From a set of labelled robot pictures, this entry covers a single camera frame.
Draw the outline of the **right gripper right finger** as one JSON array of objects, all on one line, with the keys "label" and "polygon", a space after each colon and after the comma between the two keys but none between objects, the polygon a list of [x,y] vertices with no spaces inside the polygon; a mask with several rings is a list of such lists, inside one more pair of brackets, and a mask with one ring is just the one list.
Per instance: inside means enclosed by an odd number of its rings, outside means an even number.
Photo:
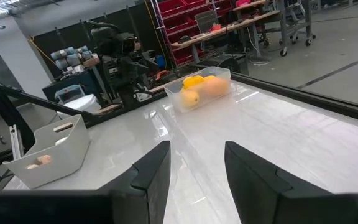
[{"label": "right gripper right finger", "polygon": [[358,194],[328,192],[234,141],[224,162],[242,224],[358,224]]}]

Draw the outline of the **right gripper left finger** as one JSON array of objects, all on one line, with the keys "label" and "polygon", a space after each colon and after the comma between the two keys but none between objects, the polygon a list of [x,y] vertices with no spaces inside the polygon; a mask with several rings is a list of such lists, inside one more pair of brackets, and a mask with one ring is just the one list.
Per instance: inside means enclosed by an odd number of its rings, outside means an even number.
[{"label": "right gripper left finger", "polygon": [[170,141],[97,190],[5,190],[0,224],[163,224]]}]

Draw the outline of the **garlic bulb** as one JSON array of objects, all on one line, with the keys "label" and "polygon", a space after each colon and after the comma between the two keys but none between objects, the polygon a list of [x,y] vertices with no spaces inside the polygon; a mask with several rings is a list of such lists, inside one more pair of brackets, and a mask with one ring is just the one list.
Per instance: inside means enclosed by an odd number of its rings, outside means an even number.
[{"label": "garlic bulb", "polygon": [[51,162],[52,160],[52,157],[50,155],[42,155],[42,156],[39,156],[37,158],[37,161],[38,161],[38,165],[44,165],[44,164],[48,164],[49,162]]}]

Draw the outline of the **pile of yellow orange fruits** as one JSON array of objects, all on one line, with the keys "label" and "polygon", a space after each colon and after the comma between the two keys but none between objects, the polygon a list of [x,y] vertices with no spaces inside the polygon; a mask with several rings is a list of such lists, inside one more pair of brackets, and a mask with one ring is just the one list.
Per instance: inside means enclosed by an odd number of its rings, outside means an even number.
[{"label": "pile of yellow orange fruits", "polygon": [[182,108],[180,106],[180,103],[179,103],[179,93],[184,90],[182,88],[182,83],[183,83],[183,80],[186,78],[186,77],[189,77],[189,76],[195,76],[195,75],[201,75],[202,77],[206,77],[206,76],[209,76],[209,75],[214,75],[216,77],[220,77],[220,78],[227,78],[230,80],[230,89],[229,89],[229,92],[231,91],[231,71],[230,69],[228,68],[221,68],[221,67],[206,67],[204,69],[201,69],[201,70],[198,70],[197,72],[194,72],[194,73],[191,73],[183,78],[180,78],[178,80],[175,80],[175,81],[172,81],[168,84],[166,84],[164,86],[164,90],[167,94],[167,96],[169,97],[172,105],[179,111],[181,111],[182,113],[186,113],[188,111],[191,111],[193,109],[196,109],[198,107],[201,107],[203,105],[206,105],[212,101],[214,101],[215,99],[218,99],[220,97],[217,97],[217,98],[208,98],[206,96],[203,96],[201,93],[199,93],[198,91],[198,88],[200,87],[200,84],[196,85],[196,86],[193,86],[189,89],[186,89],[186,90],[194,90],[194,91],[197,91],[200,95],[200,103],[198,106],[194,107],[194,108]]}]

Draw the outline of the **white lidded box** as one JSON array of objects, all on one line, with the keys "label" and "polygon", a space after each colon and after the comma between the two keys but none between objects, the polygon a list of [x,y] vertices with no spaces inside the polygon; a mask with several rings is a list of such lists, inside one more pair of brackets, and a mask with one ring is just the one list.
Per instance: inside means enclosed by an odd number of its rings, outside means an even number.
[{"label": "white lidded box", "polygon": [[55,92],[59,104],[78,111],[96,113],[101,105],[94,94],[87,95],[81,85],[71,85]]}]

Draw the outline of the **grey blue jointed machine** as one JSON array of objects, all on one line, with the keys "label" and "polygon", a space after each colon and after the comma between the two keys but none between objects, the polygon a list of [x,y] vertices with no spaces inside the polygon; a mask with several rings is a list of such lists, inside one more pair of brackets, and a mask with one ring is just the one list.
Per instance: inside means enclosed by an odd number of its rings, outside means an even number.
[{"label": "grey blue jointed machine", "polygon": [[84,45],[77,49],[74,47],[61,49],[56,52],[52,52],[50,56],[60,70],[65,70],[68,67],[81,65],[85,60],[89,60],[92,57],[92,51]]}]

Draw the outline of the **black partition panel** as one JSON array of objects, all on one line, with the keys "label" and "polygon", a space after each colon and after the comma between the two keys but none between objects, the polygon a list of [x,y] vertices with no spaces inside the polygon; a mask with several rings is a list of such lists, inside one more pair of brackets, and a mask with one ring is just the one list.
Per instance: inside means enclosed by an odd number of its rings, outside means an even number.
[{"label": "black partition panel", "polygon": [[48,59],[50,53],[65,47],[93,46],[88,20],[112,23],[123,32],[137,33],[144,50],[167,54],[156,30],[150,0],[63,0],[31,9],[22,18],[55,77],[61,71]]}]

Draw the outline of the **red bin shelf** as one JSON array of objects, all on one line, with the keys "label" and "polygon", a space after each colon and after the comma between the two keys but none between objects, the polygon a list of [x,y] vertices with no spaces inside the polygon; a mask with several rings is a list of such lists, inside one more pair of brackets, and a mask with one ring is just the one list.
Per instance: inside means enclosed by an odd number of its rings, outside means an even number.
[{"label": "red bin shelf", "polygon": [[152,7],[169,58],[176,66],[193,61],[191,46],[173,47],[181,37],[200,34],[196,15],[214,11],[220,22],[222,16],[232,10],[231,0],[152,0]]}]

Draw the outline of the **grey plastic basket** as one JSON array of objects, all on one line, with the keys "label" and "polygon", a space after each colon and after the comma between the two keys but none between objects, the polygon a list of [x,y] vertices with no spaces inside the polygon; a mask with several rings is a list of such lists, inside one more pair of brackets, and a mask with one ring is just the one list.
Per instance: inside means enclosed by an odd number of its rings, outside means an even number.
[{"label": "grey plastic basket", "polygon": [[[35,144],[18,160],[3,164],[30,189],[76,172],[91,142],[80,114],[41,127],[34,132]],[[50,155],[51,162],[38,165],[37,158]]]}]

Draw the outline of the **wooden workbench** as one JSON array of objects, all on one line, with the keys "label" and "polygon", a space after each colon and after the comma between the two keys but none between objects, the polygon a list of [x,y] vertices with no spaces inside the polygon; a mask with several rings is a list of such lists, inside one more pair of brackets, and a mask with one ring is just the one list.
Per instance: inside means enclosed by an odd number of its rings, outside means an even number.
[{"label": "wooden workbench", "polygon": [[276,16],[279,13],[280,13],[279,10],[268,12],[268,13],[265,13],[265,14],[263,14],[261,16],[256,16],[253,19],[246,19],[246,20],[244,20],[244,21],[242,21],[240,23],[234,24],[234,25],[232,25],[232,24],[227,25],[226,27],[223,27],[223,28],[221,28],[219,30],[214,30],[214,31],[207,32],[207,33],[204,33],[204,34],[195,35],[193,37],[190,37],[190,40],[188,40],[188,41],[186,41],[184,43],[181,43],[181,44],[179,44],[178,42],[172,43],[171,46],[175,47],[175,48],[179,48],[179,49],[191,46],[191,52],[192,52],[192,56],[194,58],[194,61],[196,63],[198,63],[198,62],[200,62],[200,58],[198,56],[198,52],[197,52],[197,49],[196,49],[196,44],[198,44],[200,42],[204,42],[204,41],[206,41],[208,39],[212,39],[213,37],[217,37],[219,35],[227,34],[229,31],[241,30],[241,29],[243,29],[245,27],[249,27],[249,26],[252,26],[253,28],[255,28],[255,23],[256,22],[259,22],[262,19],[268,18],[270,16]]}]

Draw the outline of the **aluminium extrusion bar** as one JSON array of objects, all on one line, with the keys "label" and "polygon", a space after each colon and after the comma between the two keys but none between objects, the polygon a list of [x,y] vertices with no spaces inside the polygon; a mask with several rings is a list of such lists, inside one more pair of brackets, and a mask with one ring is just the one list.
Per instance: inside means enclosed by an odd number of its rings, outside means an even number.
[{"label": "aluminium extrusion bar", "polygon": [[14,160],[18,160],[24,155],[21,132],[15,124],[9,127],[9,131],[11,137],[12,155]]}]

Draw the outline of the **grey rolling cart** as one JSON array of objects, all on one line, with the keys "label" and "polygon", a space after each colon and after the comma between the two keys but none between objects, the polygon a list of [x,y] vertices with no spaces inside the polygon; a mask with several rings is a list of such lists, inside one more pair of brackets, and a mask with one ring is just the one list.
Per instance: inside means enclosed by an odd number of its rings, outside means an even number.
[{"label": "grey rolling cart", "polygon": [[280,55],[288,53],[287,42],[295,44],[299,34],[306,35],[305,45],[309,47],[316,38],[312,33],[312,0],[276,0],[279,10],[279,22],[281,33]]}]

